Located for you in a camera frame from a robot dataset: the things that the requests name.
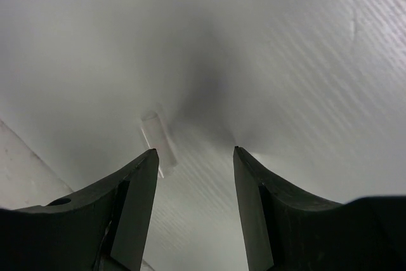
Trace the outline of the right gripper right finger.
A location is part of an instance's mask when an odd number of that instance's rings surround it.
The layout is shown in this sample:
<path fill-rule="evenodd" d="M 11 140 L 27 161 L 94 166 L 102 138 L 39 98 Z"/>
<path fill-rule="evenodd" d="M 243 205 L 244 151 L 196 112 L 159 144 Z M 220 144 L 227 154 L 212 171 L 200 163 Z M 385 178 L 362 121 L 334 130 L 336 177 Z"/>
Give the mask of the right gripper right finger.
<path fill-rule="evenodd" d="M 311 194 L 233 151 L 250 270 L 404 270 L 405 197 L 346 204 Z"/>

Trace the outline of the clear pen cap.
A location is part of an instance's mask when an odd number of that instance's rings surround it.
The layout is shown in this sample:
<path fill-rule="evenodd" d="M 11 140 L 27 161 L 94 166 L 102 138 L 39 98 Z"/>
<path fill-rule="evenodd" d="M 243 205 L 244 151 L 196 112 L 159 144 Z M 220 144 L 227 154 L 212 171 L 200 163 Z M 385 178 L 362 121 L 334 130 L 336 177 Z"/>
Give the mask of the clear pen cap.
<path fill-rule="evenodd" d="M 144 113 L 141 117 L 140 128 L 145 145 L 149 149 L 155 149 L 158 153 L 158 177 L 165 178 L 171 175 L 177 161 L 159 113 L 153 110 Z"/>

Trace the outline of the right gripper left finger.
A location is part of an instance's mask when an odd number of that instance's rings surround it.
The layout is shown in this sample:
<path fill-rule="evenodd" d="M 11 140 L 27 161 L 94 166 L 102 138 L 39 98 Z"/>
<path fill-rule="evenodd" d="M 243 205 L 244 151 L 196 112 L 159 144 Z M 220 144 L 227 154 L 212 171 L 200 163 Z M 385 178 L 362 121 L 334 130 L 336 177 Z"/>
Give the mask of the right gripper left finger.
<path fill-rule="evenodd" d="M 45 206 L 1 210 L 2 270 L 139 270 L 157 186 L 154 149 Z"/>

